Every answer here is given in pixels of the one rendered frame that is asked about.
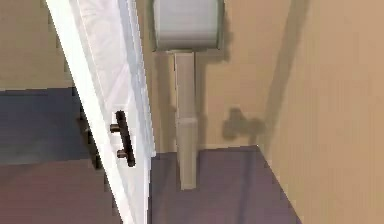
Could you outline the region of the white room door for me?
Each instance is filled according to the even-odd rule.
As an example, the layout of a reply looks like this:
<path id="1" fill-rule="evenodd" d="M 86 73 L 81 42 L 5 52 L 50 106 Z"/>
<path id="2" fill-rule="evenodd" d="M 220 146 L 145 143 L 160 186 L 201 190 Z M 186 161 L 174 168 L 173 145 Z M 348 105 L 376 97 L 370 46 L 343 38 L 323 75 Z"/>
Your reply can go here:
<path id="1" fill-rule="evenodd" d="M 45 0 L 123 224 L 149 224 L 152 120 L 135 0 Z M 126 116 L 136 165 L 118 158 Z"/>

